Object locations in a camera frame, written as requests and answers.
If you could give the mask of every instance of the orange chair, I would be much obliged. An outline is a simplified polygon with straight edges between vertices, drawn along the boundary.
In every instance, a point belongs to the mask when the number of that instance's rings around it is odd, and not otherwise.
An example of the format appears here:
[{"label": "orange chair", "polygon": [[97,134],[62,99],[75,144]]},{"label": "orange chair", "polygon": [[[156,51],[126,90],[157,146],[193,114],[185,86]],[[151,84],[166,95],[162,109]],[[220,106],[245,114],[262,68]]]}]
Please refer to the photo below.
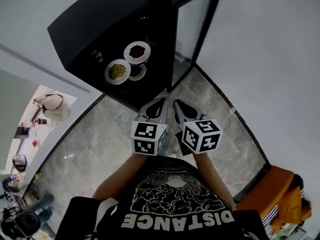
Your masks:
[{"label": "orange chair", "polygon": [[293,178],[292,171],[272,166],[254,189],[236,205],[236,209],[257,210],[262,219],[289,189]]}]

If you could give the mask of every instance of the white cube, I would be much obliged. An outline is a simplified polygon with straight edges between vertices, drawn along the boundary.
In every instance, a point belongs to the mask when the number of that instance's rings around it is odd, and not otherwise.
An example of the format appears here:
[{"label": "white cube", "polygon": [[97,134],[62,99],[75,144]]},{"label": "white cube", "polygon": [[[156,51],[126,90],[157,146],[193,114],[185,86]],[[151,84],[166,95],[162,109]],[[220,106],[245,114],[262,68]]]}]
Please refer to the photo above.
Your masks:
[{"label": "white cube", "polygon": [[185,122],[182,142],[195,154],[217,149],[222,129],[214,119]]},{"label": "white cube", "polygon": [[156,156],[166,141],[167,125],[150,122],[132,122],[132,150],[138,154]]}]

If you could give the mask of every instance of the cabinet door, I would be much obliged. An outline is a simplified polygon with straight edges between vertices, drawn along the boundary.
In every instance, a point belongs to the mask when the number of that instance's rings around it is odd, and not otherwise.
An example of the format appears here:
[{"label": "cabinet door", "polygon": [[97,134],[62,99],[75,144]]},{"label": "cabinet door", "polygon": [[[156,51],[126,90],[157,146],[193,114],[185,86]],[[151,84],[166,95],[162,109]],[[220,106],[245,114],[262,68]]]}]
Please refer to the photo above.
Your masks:
[{"label": "cabinet door", "polygon": [[171,86],[174,89],[194,66],[219,0],[172,0],[176,13],[174,60]]}]

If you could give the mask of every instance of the bottle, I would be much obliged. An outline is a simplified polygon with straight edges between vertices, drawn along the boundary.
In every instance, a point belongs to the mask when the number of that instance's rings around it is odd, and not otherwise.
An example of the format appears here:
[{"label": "bottle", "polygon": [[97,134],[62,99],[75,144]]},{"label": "bottle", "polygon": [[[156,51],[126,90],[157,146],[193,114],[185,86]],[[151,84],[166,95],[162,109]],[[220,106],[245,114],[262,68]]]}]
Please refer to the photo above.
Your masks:
[{"label": "bottle", "polygon": [[104,59],[102,58],[102,54],[100,51],[98,50],[94,50],[93,52],[91,52],[91,58],[93,58],[97,63],[101,63],[104,61]]},{"label": "bottle", "polygon": [[37,123],[38,125],[46,125],[46,124],[47,124],[47,120],[46,120],[46,119],[43,119],[43,118],[38,118],[38,119],[36,120],[36,123]]},{"label": "bottle", "polygon": [[23,127],[36,127],[36,120],[34,120],[34,121],[22,122],[21,125],[22,125]]}]

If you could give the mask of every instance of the red food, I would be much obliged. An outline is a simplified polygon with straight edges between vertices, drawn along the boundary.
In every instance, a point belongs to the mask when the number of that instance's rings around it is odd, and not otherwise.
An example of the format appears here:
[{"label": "red food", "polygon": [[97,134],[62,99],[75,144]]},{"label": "red food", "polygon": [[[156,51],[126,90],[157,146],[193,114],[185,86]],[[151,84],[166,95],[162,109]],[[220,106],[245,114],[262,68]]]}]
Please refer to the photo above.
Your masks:
[{"label": "red food", "polygon": [[32,146],[34,148],[36,148],[38,146],[38,141],[36,139],[34,141],[32,141]]},{"label": "red food", "polygon": [[137,59],[137,58],[140,58],[142,57],[144,54],[145,54],[145,48],[140,46],[140,45],[135,45],[134,47],[132,47],[130,49],[130,53],[129,55],[134,58],[134,59]]}]

